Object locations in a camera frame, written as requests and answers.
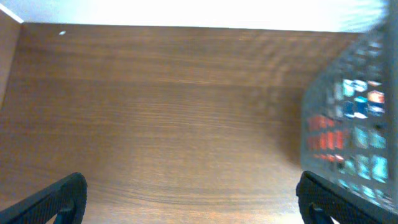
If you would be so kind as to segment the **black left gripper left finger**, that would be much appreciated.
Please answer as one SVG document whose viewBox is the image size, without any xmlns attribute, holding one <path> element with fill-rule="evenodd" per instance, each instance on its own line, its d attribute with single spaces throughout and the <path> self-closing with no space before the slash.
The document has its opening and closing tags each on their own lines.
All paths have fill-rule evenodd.
<svg viewBox="0 0 398 224">
<path fill-rule="evenodd" d="M 86 179 L 72 173 L 1 211 L 1 223 L 81 224 L 87 202 Z"/>
</svg>

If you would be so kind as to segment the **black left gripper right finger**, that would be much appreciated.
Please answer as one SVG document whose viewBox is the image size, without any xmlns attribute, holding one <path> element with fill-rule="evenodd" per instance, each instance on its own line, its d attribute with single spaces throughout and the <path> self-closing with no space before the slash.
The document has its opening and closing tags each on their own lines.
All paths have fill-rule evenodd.
<svg viewBox="0 0 398 224">
<path fill-rule="evenodd" d="M 310 171 L 296 186 L 300 214 L 305 224 L 397 223 L 397 214 L 348 192 Z"/>
</svg>

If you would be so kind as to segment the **light green wipes packet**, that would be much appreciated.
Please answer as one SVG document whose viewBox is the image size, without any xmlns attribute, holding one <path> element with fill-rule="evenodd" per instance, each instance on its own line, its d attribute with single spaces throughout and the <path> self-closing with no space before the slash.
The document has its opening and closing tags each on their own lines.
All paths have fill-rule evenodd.
<svg viewBox="0 0 398 224">
<path fill-rule="evenodd" d="M 376 205 L 392 205 L 386 190 L 389 180 L 386 139 L 381 125 L 354 126 L 343 132 L 342 156 L 336 165 L 336 183 L 345 190 Z"/>
</svg>

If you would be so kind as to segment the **orange red pasta packet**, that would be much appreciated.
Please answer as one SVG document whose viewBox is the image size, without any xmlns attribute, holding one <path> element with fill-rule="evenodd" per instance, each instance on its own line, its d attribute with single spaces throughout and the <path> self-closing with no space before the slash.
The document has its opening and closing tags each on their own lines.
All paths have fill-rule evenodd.
<svg viewBox="0 0 398 224">
<path fill-rule="evenodd" d="M 343 162 L 351 148 L 352 130 L 342 120 L 322 114 L 305 120 L 303 150 L 311 159 Z"/>
</svg>

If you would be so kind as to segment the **grey plastic basket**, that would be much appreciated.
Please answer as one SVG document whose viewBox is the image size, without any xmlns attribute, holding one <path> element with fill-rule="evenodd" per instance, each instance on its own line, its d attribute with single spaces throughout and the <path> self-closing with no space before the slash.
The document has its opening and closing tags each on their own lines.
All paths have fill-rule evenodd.
<svg viewBox="0 0 398 224">
<path fill-rule="evenodd" d="M 397 212 L 397 2 L 396 1 L 349 1 L 343 16 L 343 32 L 356 38 L 337 56 L 307 88 L 302 101 L 302 138 L 300 163 L 304 170 L 336 183 L 340 175 L 337 162 L 311 159 L 304 152 L 305 120 L 322 114 L 342 120 L 344 126 L 371 128 L 381 125 L 386 139 L 386 156 L 389 180 L 386 190 L 392 205 L 378 205 L 390 212 Z M 382 83 L 385 96 L 385 113 L 381 117 L 367 119 L 337 118 L 332 112 L 328 97 L 332 96 L 333 84 L 338 80 L 375 80 Z"/>
</svg>

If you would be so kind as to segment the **Kleenex tissue multipack box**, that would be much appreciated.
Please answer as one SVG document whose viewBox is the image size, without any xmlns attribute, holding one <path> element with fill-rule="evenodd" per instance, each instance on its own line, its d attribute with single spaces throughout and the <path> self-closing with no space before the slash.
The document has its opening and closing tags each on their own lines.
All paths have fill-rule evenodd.
<svg viewBox="0 0 398 224">
<path fill-rule="evenodd" d="M 385 113 L 384 96 L 381 82 L 342 79 L 334 82 L 328 102 L 337 118 L 367 119 Z"/>
</svg>

